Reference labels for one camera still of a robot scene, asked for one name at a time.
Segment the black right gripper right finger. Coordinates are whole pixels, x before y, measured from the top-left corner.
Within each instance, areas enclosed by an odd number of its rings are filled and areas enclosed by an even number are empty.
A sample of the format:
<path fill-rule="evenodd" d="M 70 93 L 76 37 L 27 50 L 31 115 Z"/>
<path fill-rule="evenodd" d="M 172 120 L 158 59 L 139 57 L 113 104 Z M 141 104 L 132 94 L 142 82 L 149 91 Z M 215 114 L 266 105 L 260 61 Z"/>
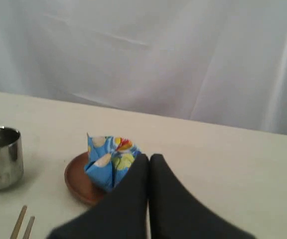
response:
<path fill-rule="evenodd" d="M 149 219 L 153 239 L 252 239 L 200 203 L 177 179 L 163 155 L 149 162 Z"/>

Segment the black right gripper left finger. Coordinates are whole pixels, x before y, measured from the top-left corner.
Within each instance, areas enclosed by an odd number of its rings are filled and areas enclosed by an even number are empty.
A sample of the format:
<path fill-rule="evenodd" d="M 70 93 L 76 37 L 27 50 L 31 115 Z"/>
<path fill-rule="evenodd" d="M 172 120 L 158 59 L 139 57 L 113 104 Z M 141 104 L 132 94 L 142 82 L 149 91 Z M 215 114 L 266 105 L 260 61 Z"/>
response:
<path fill-rule="evenodd" d="M 144 239 L 148 157 L 140 154 L 122 181 L 90 210 L 54 228 L 51 239 Z"/>

